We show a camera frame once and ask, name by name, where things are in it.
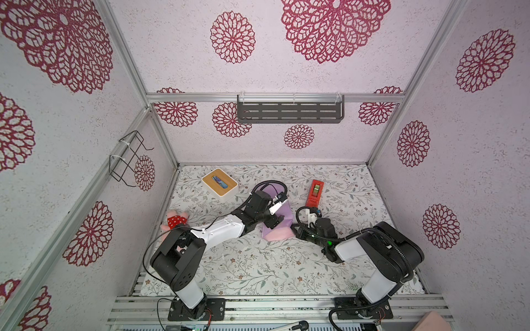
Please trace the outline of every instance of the tissue box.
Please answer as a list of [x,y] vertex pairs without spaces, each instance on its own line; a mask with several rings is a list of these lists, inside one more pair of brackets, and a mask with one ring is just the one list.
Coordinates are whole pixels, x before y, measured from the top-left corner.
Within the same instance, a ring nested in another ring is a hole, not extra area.
[[220,202],[227,202],[238,192],[237,182],[220,168],[204,176],[202,184]]

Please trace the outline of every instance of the wire rack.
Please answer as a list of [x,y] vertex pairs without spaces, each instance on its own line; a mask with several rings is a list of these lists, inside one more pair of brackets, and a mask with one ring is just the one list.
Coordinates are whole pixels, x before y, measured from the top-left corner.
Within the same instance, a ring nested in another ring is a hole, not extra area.
[[[133,148],[133,147],[131,147],[131,145],[133,145],[135,141],[138,141],[139,144],[138,144],[138,146],[136,148]],[[145,147],[145,145],[144,145],[144,137],[137,130],[132,131],[132,132],[128,133],[127,135],[123,136],[119,140],[119,142],[122,142],[125,145],[127,145],[127,149],[125,149],[125,151],[123,151],[123,153],[121,155],[116,155],[116,154],[109,155],[109,174],[112,176],[112,178],[114,178],[118,182],[124,182],[125,185],[127,185],[129,187],[136,187],[137,185],[129,185],[129,184],[127,184],[127,182],[124,179],[125,172],[127,172],[127,169],[130,169],[133,173],[135,172],[134,169],[130,166],[130,164],[131,164],[131,162],[133,160],[140,159],[140,157],[137,154],[138,150],[140,149],[140,147],[143,147],[144,150],[153,150],[154,147],[153,148]],[[132,155],[131,155],[131,158],[130,158],[129,161],[127,161],[123,157],[125,155],[126,151],[128,151],[128,150],[132,151]],[[121,173],[116,172],[116,168],[118,168],[121,164],[125,164],[125,168],[123,169],[123,171]]]

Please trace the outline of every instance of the purple cloth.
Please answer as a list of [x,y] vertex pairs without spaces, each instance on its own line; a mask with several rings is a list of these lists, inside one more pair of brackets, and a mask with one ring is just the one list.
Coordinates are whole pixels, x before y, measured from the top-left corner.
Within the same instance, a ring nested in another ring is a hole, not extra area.
[[[271,197],[275,197],[278,193],[283,192],[284,188],[280,184],[269,184],[264,189],[260,189],[265,193],[268,193]],[[284,240],[290,237],[294,237],[293,231],[291,231],[291,224],[293,224],[293,212],[291,211],[291,205],[289,201],[286,201],[283,206],[276,212],[277,216],[284,216],[284,220],[276,225],[274,229],[269,229],[263,225],[262,238],[267,241]]]

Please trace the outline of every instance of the table surface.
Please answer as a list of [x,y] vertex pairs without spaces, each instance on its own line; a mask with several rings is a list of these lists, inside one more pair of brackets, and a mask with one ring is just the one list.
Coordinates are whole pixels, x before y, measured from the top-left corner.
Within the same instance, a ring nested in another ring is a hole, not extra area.
[[[229,202],[220,203],[201,183],[205,174],[218,167],[239,183],[239,193]],[[324,182],[319,208],[332,220],[339,237],[381,221],[393,225],[367,167],[360,165],[185,166],[170,209],[187,211],[192,226],[209,224],[240,205],[257,183],[279,180],[288,187],[294,212],[305,204],[313,179]],[[355,294],[375,270],[366,256],[336,264],[315,244],[296,238],[267,242],[261,230],[258,225],[253,232],[205,252],[195,280],[206,294]],[[418,276],[398,293],[424,293]],[[147,275],[140,295],[173,293]]]

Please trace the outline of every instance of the red flower pattern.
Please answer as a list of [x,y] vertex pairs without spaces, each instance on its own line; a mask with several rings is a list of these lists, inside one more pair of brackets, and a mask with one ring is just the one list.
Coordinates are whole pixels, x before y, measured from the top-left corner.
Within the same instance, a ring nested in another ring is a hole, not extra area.
[[103,255],[109,247],[114,231],[114,220],[109,207],[96,202],[81,228],[63,253],[69,264],[88,266]]
[[20,279],[10,279],[7,282],[0,284],[0,309],[11,296],[11,293],[20,284]]
[[20,321],[20,331],[42,331],[48,325],[48,317],[51,312],[50,299],[48,287],[43,286],[39,296],[33,300],[30,309]]
[[379,30],[390,0],[282,0],[286,38],[307,60],[337,62]]
[[[165,87],[158,93],[184,93],[177,88]],[[197,120],[195,102],[163,102],[153,104],[161,119],[176,127],[187,127]]]
[[155,165],[151,158],[142,155],[136,161],[134,167],[134,179],[142,191],[148,191],[155,182]]
[[0,22],[32,66],[73,92],[102,90],[112,47],[90,0],[0,0]]
[[423,215],[423,230],[438,248],[448,249],[460,239],[460,223],[447,206],[434,204]]
[[412,121],[403,128],[399,135],[397,155],[407,167],[417,166],[427,156],[429,143],[427,126],[420,121]]
[[241,137],[247,134],[252,124],[241,124],[237,120],[237,105],[233,102],[220,104],[211,117],[215,128],[227,137]]
[[247,60],[256,44],[252,25],[240,13],[224,12],[219,15],[210,33],[215,53],[228,63]]
[[514,36],[507,30],[493,30],[471,43],[456,68],[461,90],[476,92],[500,78],[514,56]]
[[35,146],[34,136],[26,112],[0,93],[0,172],[25,162]]
[[[375,91],[375,93],[402,93],[399,87],[385,86]],[[365,102],[359,108],[359,118],[361,122],[376,126],[386,122],[396,106],[393,102]]]
[[284,142],[292,149],[302,149],[313,142],[315,132],[309,126],[297,124],[287,129]]

